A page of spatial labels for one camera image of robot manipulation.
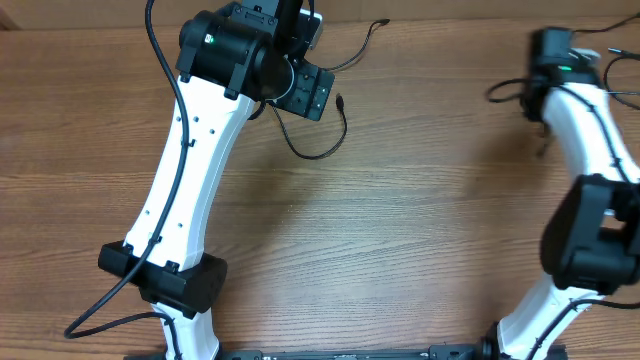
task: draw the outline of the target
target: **black cable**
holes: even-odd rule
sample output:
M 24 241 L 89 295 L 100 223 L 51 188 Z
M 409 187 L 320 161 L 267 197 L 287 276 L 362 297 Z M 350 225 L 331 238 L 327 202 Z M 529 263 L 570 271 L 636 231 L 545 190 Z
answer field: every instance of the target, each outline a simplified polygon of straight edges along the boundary
M 364 44 L 362 45 L 362 48 L 360 48 L 360 51 L 358 51 L 351 59 L 343 62 L 340 65 L 336 65 L 336 66 L 332 66 L 332 67 L 328 67 L 328 68 L 324 68 L 324 70 L 326 71 L 336 71 L 336 70 L 340 70 L 343 67 L 351 64 L 352 62 L 356 61 L 360 55 L 362 55 L 362 53 L 364 52 L 364 50 L 367 48 L 367 45 L 369 44 L 369 38 L 371 38 L 371 34 L 373 34 L 373 31 L 375 30 L 373 27 L 377 24 L 380 24 L 380 26 L 385 26 L 387 25 L 391 20 L 390 19 L 380 19 L 380 20 L 376 20 L 374 21 L 371 26 L 369 26 L 369 32 L 367 33 L 367 37 L 364 39 Z
M 508 101 L 512 101 L 512 100 L 516 100 L 516 99 L 521 99 L 522 98 L 522 93 L 518 92 L 512 95 L 509 95 L 507 97 L 503 97 L 503 98 L 493 98 L 491 97 L 491 95 L 494 93 L 494 91 L 503 88 L 507 85 L 513 85 L 513 84 L 528 84 L 528 83 L 532 83 L 534 82 L 533 80 L 530 79 L 509 79 L 509 80 L 505 80 L 502 82 L 499 82 L 495 85 L 493 85 L 492 87 L 489 88 L 489 90 L 487 90 L 487 92 L 485 93 L 485 97 L 487 99 L 487 101 L 492 102 L 494 104 L 501 104 L 504 102 L 508 102 Z
M 606 27 L 604 29 L 578 29 L 578 30 L 573 30 L 573 33 L 574 34 L 580 34 L 580 33 L 582 33 L 582 34 L 603 33 L 603 32 L 611 31 L 611 30 L 617 29 L 619 27 L 622 27 L 622 26 L 626 25 L 629 21 L 632 21 L 632 20 L 637 19 L 637 18 L 640 18 L 640 12 L 635 14 L 635 15 L 633 15 L 633 16 L 631 16 L 631 17 L 629 17 L 629 18 L 627 18 L 627 19 L 624 19 L 624 20 L 620 21 L 619 23 L 615 23 L 615 24 L 613 24 L 613 25 L 611 25 L 609 27 Z
M 636 54 L 631 54 L 628 53 L 626 51 L 623 52 L 623 55 L 618 56 L 617 58 L 611 60 L 611 62 L 609 62 L 609 65 L 607 65 L 607 68 L 604 70 L 604 75 L 602 76 L 602 81 L 604 83 L 604 87 L 607 89 L 607 91 L 609 92 L 609 95 L 611 95 L 612 98 L 614 98 L 617 102 L 626 105 L 632 109 L 635 110 L 640 110 L 640 106 L 638 106 L 637 104 L 634 104 L 632 102 L 629 102 L 625 99 L 622 99 L 619 95 L 637 95 L 639 93 L 637 92 L 618 92 L 618 91 L 613 91 L 611 90 L 611 86 L 609 85 L 609 70 L 611 70 L 611 67 L 613 66 L 613 64 L 617 63 L 618 61 L 621 60 L 635 60 L 635 61 L 640 61 L 640 57 L 638 57 Z
M 149 258 L 151 251 L 154 246 L 160 243 L 160 232 L 164 227 L 164 224 L 169 215 L 169 211 L 171 210 L 171 206 L 173 205 L 173 201 L 175 200 L 176 194 L 178 192 L 178 188 L 180 187 L 180 181 L 182 180 L 182 174 L 184 173 L 184 167 L 187 161 L 187 152 L 189 150 L 189 117 L 187 115 L 187 108 L 184 103 L 184 99 L 182 97 L 182 93 L 180 92 L 180 88 L 178 87 L 178 83 L 176 79 L 173 77 L 173 73 L 171 72 L 171 68 L 165 59 L 162 50 L 160 49 L 160 45 L 158 44 L 158 40 L 153 32 L 153 25 L 151 23 L 151 10 L 153 8 L 154 0 L 147 0 L 147 5 L 145 8 L 145 26 L 147 30 L 147 35 L 149 36 L 149 41 L 151 42 L 151 46 L 162 66 L 162 70 L 164 71 L 169 83 L 171 84 L 171 88 L 176 97 L 176 101 L 178 102 L 178 107 L 180 109 L 180 115 L 182 116 L 182 141 L 181 141 L 181 150 L 180 150 L 180 160 L 178 162 L 178 168 L 176 170 L 176 175 L 173 180 L 173 185 L 171 186 L 171 191 L 169 192 L 169 197 L 167 198 L 167 202 L 162 209 L 162 213 L 160 214 L 160 218 L 158 219 L 158 224 L 156 225 L 151 238 L 149 239 L 149 243 L 145 248 L 142 256 L 138 263 L 129 271 L 123 278 L 120 280 L 111 290 L 109 290 L 98 302 L 96 302 L 93 306 L 91 306 L 84 314 L 78 317 L 69 327 L 64 331 L 64 336 L 67 339 L 76 339 L 84 336 L 89 336 L 93 334 L 97 334 L 99 332 L 111 329 L 113 327 L 123 325 L 126 323 L 130 323 L 132 321 L 136 321 L 139 319 L 145 319 L 150 317 L 155 317 L 159 319 L 164 319 L 166 325 L 169 326 L 172 337 L 172 344 L 174 351 L 176 353 L 175 359 L 180 360 L 182 355 L 180 353 L 180 348 L 178 345 L 177 333 L 175 324 L 173 319 L 167 314 L 163 313 L 144 313 L 139 315 L 129 316 L 120 320 L 116 320 L 110 322 L 108 324 L 79 332 L 73 332 L 80 325 L 82 325 L 89 317 L 91 317 L 96 311 L 102 308 L 109 300 L 111 300 L 127 283 L 131 281 L 131 279 L 136 275 L 136 273 L 140 270 L 142 265 L 144 265 L 145 261 Z
M 338 109 L 338 112 L 340 113 L 340 117 L 342 118 L 342 123 L 344 124 L 344 131 L 342 132 L 342 136 L 340 137 L 340 140 L 338 140 L 338 142 L 331 149 L 329 149 L 328 151 L 320 155 L 304 155 L 300 153 L 298 150 L 296 150 L 295 146 L 293 146 L 293 143 L 291 142 L 291 139 L 289 138 L 289 133 L 287 132 L 287 128 L 284 126 L 284 122 L 280 117 L 280 113 L 278 113 L 278 109 L 276 109 L 276 107 L 273 106 L 273 104 L 270 104 L 270 105 L 271 105 L 271 108 L 273 109 L 273 112 L 276 114 L 278 121 L 280 122 L 280 127 L 282 128 L 282 134 L 284 135 L 284 139 L 287 141 L 287 145 L 289 145 L 289 148 L 291 149 L 291 151 L 293 151 L 294 154 L 296 154 L 298 157 L 302 159 L 320 160 L 320 159 L 328 158 L 329 156 L 333 155 L 333 153 L 335 153 L 340 148 L 340 146 L 342 146 L 342 143 L 344 142 L 345 137 L 347 137 L 347 116 L 344 113 L 344 99 L 340 94 L 336 96 L 336 107 Z
M 558 316 L 556 316 L 555 319 L 553 319 L 551 324 L 549 324 L 549 326 L 544 330 L 542 335 L 539 338 L 536 339 L 536 342 L 535 342 L 535 344 L 533 346 L 533 349 L 531 349 L 531 352 L 529 352 L 529 355 L 527 356 L 526 360 L 533 360 L 533 358 L 536 356 L 536 353 L 538 352 L 538 349 L 540 347 L 542 347 L 542 344 L 547 339 L 547 337 L 549 337 L 551 332 L 553 332 L 553 330 L 562 322 L 564 317 L 567 316 L 567 314 L 569 314 L 569 312 L 571 312 L 572 310 L 573 311 L 577 311 L 577 307 L 578 306 L 587 305 L 587 304 L 600 305 L 600 306 L 604 306 L 604 307 L 608 307 L 608 308 L 612 308 L 612 309 L 619 309 L 619 310 L 638 310 L 638 309 L 640 309 L 640 303 L 619 304 L 619 303 L 614 303 L 614 302 L 610 302 L 610 301 L 592 300 L 592 299 L 584 299 L 584 300 L 572 301 L 569 305 L 567 305 L 562 310 L 562 312 L 560 314 L 558 314 Z

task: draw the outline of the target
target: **black connector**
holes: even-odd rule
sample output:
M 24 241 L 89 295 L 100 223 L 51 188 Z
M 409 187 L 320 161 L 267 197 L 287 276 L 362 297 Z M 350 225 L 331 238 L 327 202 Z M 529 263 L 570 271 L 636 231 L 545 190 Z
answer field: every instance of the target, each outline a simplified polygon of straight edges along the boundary
M 342 98 L 342 95 L 340 95 L 340 93 L 336 95 L 336 107 L 341 113 L 344 112 L 344 99 Z

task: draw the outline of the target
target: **wood grain surface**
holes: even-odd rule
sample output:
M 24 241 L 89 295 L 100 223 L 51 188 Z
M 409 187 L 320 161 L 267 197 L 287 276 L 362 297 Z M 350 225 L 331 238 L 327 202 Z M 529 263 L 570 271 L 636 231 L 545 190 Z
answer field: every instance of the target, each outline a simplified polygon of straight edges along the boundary
M 524 74 L 527 34 L 614 18 L 392 22 L 337 74 L 349 135 L 334 156 L 296 158 L 270 111 L 232 151 L 206 250 L 229 262 L 214 306 L 228 349 L 420 348 L 475 342 L 512 311 L 541 269 L 540 234 L 569 187 L 559 146 L 516 103 L 483 98 Z M 368 24 L 327 26 L 310 60 L 359 48 Z M 579 46 L 638 51 L 640 25 Z M 170 63 L 177 27 L 158 28 Z M 157 321 L 77 341 L 64 328 L 116 282 L 97 267 L 146 199 L 173 98 L 139 29 L 0 33 L 0 358 L 121 359 L 163 348 Z M 617 89 L 640 67 L 620 64 Z M 640 156 L 639 113 L 614 115 Z M 341 132 L 285 121 L 301 151 Z M 614 297 L 633 301 L 640 287 Z M 88 325 L 148 311 L 125 288 Z M 638 359 L 640 312 L 594 309 L 564 334 L 575 359 Z
M 157 25 L 182 26 L 201 10 L 216 10 L 230 0 L 161 0 L 154 5 Z M 146 0 L 0 0 L 17 28 L 24 30 L 96 29 L 144 26 Z M 326 22 L 395 20 L 628 17 L 639 0 L 319 0 Z

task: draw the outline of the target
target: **black bracket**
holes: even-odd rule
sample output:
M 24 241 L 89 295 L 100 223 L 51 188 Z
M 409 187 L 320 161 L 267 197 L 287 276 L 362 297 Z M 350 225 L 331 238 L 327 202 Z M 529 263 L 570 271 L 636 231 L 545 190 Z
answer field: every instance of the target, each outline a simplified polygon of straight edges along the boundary
M 569 286 L 613 294 L 640 279 L 638 204 L 632 188 L 603 176 L 579 176 L 542 236 L 543 269 L 560 289 Z M 622 227 L 603 226 L 613 213 Z
M 103 245 L 98 258 L 100 269 L 121 278 L 140 261 L 123 243 Z M 203 254 L 200 263 L 191 269 L 178 272 L 175 265 L 168 262 L 160 267 L 147 261 L 131 283 L 138 286 L 143 300 L 171 306 L 193 319 L 196 313 L 209 310 L 218 298 L 227 276 L 227 262 Z

